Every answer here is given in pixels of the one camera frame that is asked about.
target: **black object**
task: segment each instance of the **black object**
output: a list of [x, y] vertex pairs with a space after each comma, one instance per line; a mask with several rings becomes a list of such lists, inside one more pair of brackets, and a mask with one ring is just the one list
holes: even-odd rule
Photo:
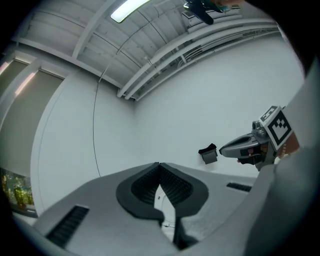
[[164, 214], [154, 208], [158, 186], [175, 209], [175, 231], [173, 243], [184, 249], [198, 242], [186, 235], [181, 218], [197, 214], [209, 197], [207, 186], [165, 163], [155, 162], [150, 167], [125, 179], [116, 188], [119, 204], [130, 214], [140, 219], [158, 220], [161, 224]]
[[73, 207], [46, 238], [57, 246], [64, 248], [88, 214], [88, 211], [89, 209], [85, 207]]
[[214, 19], [211, 18], [206, 11], [214, 10], [217, 13], [223, 13], [223, 11], [214, 3], [210, 2], [210, 0], [186, 0], [183, 7], [208, 25], [212, 25], [214, 23]]
[[218, 161], [217, 147], [213, 143], [211, 143], [207, 148], [200, 149], [198, 153], [202, 156], [206, 165]]
[[243, 185], [243, 184], [234, 183], [234, 182], [230, 182], [226, 186], [231, 189], [241, 190], [241, 191], [248, 192], [248, 193], [250, 192], [250, 190], [252, 188], [252, 186]]

